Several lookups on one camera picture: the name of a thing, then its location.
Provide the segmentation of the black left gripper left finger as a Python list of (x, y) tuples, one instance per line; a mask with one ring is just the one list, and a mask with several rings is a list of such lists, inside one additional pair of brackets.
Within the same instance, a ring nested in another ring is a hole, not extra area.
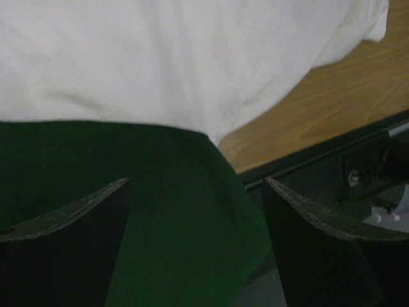
[(104, 306), (131, 185), (119, 179), (1, 230), (1, 306)]

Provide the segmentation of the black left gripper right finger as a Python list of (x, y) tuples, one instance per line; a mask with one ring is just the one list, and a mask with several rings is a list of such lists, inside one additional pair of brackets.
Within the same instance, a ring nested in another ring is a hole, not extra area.
[(263, 202), (288, 306), (407, 306), (408, 234), (364, 223), (267, 178)]

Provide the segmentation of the white and green t-shirt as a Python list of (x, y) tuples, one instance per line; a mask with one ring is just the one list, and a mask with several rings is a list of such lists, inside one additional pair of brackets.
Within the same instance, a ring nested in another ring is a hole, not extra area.
[(119, 178), (108, 306), (230, 306), (270, 248), (218, 150), (312, 69), (379, 41), (388, 1), (2, 1), (1, 225)]

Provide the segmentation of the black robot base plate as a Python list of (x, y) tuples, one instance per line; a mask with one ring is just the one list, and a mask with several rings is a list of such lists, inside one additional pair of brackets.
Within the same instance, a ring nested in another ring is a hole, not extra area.
[[(340, 214), (408, 234), (408, 113), (246, 172), (245, 188), (264, 212), (267, 178)], [(288, 306), (272, 248), (233, 304)]]

